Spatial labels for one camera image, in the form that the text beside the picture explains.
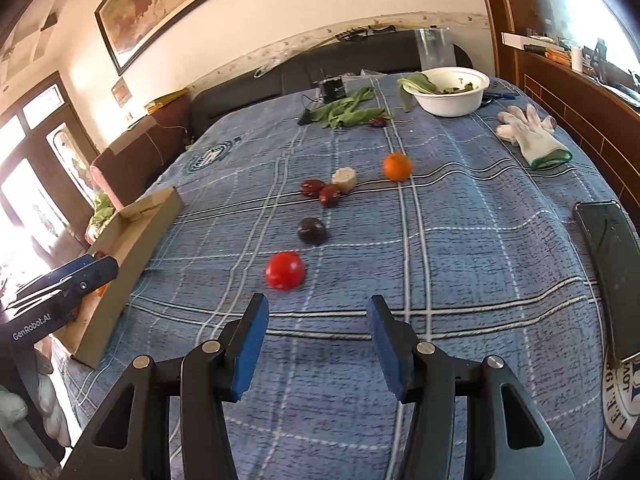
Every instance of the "door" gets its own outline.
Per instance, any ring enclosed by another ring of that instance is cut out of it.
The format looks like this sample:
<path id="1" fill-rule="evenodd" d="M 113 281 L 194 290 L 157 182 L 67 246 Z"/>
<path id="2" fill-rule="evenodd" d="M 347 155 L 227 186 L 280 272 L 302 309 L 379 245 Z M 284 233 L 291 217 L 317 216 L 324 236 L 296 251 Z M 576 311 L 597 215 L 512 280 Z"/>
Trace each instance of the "door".
<path id="1" fill-rule="evenodd" d="M 0 117 L 0 205 L 51 267 L 88 247 L 97 154 L 57 73 Z"/>

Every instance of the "red tomato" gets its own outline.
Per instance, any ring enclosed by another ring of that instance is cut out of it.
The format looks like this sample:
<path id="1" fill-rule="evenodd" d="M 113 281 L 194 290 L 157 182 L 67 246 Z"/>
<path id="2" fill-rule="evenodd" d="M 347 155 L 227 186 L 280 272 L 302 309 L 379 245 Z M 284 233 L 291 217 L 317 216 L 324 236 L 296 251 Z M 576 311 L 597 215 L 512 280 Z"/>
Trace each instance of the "red tomato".
<path id="1" fill-rule="evenodd" d="M 291 251 L 276 253 L 269 260 L 264 277 L 271 288 L 291 290 L 305 279 L 305 264 Z"/>

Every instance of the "blue gripper pad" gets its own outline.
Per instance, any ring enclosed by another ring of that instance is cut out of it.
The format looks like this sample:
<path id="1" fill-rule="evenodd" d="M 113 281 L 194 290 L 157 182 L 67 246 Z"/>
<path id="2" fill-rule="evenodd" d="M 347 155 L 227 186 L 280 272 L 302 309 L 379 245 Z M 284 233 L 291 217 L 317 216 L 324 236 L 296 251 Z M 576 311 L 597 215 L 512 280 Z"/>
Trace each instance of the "blue gripper pad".
<path id="1" fill-rule="evenodd" d="M 262 294 L 254 294 L 227 349 L 234 362 L 232 402 L 240 400 L 251 385 L 268 324 L 269 302 Z"/>
<path id="2" fill-rule="evenodd" d="M 418 336 L 410 325 L 394 319 L 379 294 L 367 302 L 367 319 L 386 386 L 396 399 L 405 402 L 414 378 L 413 347 L 419 343 Z"/>

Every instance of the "phone screen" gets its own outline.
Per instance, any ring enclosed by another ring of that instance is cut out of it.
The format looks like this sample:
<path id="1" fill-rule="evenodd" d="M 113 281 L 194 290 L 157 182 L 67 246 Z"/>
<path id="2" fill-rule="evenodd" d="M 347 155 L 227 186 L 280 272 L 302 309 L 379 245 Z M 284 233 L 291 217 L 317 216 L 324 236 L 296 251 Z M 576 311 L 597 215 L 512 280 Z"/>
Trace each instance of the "phone screen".
<path id="1" fill-rule="evenodd" d="M 574 209 L 598 274 L 608 344 L 617 362 L 640 354 L 640 248 L 616 202 L 577 203 Z"/>

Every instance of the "window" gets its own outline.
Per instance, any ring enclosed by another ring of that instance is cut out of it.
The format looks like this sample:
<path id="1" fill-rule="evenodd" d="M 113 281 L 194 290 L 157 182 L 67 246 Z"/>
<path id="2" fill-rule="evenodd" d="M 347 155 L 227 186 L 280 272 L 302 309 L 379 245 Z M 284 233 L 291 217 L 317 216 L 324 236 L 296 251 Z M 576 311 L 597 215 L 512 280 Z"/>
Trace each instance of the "window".
<path id="1" fill-rule="evenodd" d="M 640 73 L 640 62 L 618 19 L 602 0 L 549 0 L 553 34 L 595 48 L 598 38 L 607 45 L 607 61 L 623 71 Z"/>
<path id="2" fill-rule="evenodd" d="M 9 156 L 14 148 L 24 139 L 24 130 L 18 116 L 13 116 L 0 128 L 0 164 Z"/>
<path id="3" fill-rule="evenodd" d="M 28 232 L 15 227 L 2 208 L 0 230 L 0 283 L 4 282 L 0 304 L 7 306 L 22 285 L 51 269 L 33 250 Z"/>
<path id="4" fill-rule="evenodd" d="M 60 124 L 47 135 L 47 142 L 56 158 L 65 169 L 66 174 L 76 184 L 78 191 L 82 193 L 89 204 L 93 206 L 95 191 L 94 184 L 89 174 L 89 165 L 85 162 L 73 142 L 65 123 Z"/>
<path id="5" fill-rule="evenodd" d="M 45 250 L 50 250 L 68 221 L 45 191 L 27 160 L 16 166 L 1 189 L 25 229 Z"/>
<path id="6" fill-rule="evenodd" d="M 22 109 L 27 124 L 33 130 L 44 119 L 60 108 L 65 100 L 60 94 L 58 85 L 47 88 L 44 92 L 29 101 Z"/>

